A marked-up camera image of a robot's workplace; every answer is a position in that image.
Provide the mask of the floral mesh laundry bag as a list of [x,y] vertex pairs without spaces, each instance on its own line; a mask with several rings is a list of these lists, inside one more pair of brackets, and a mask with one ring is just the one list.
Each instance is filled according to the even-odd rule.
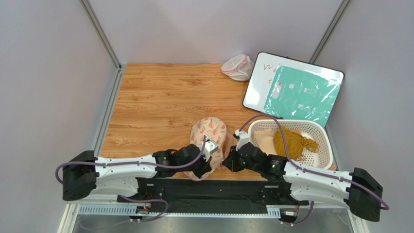
[[212,170],[202,175],[201,178],[196,177],[194,172],[184,172],[194,181],[206,179],[216,169],[224,169],[222,162],[228,157],[233,143],[233,136],[228,131],[226,124],[217,117],[206,117],[195,123],[191,129],[190,143],[201,146],[205,135],[218,144],[218,150],[211,155],[210,166]]

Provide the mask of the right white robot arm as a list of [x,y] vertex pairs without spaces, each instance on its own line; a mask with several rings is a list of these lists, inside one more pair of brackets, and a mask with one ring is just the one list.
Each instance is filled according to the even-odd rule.
[[296,201],[320,202],[348,208],[359,218],[378,222],[389,205],[382,199],[383,187],[362,168],[333,171],[303,165],[279,155],[268,155],[252,143],[232,146],[223,165],[233,172],[254,171],[282,186]]

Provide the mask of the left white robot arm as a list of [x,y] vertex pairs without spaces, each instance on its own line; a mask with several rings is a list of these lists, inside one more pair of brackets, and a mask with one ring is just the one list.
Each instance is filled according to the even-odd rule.
[[201,178],[212,171],[209,163],[217,150],[212,141],[136,158],[96,157],[94,151],[86,150],[61,164],[55,176],[62,185],[64,201],[81,200],[89,195],[132,197],[141,191],[139,181],[143,179],[169,178],[185,171]]

